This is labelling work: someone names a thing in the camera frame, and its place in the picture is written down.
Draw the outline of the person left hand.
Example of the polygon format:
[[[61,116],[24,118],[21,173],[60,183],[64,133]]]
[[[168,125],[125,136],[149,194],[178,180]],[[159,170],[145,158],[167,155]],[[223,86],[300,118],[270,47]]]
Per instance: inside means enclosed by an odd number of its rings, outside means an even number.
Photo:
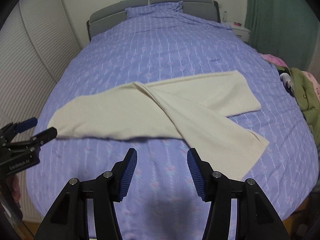
[[[19,185],[19,178],[15,174],[7,178],[7,185],[11,191],[12,197],[16,203],[20,201],[21,198],[21,189]]]

